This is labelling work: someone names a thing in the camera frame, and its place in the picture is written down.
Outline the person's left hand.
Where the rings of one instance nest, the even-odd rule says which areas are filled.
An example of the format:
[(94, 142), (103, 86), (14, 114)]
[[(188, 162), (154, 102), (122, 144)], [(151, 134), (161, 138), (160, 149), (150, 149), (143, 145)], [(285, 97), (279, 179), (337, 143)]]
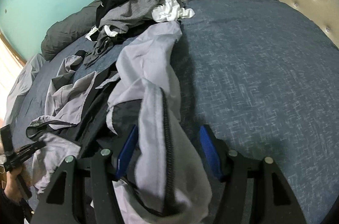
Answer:
[(25, 166), (21, 165), (17, 168), (13, 168), (11, 171), (6, 173), (6, 186), (4, 191), (5, 196), (14, 203), (19, 203), (22, 199), (18, 184), (17, 176), (21, 174), (23, 170), (26, 170)]

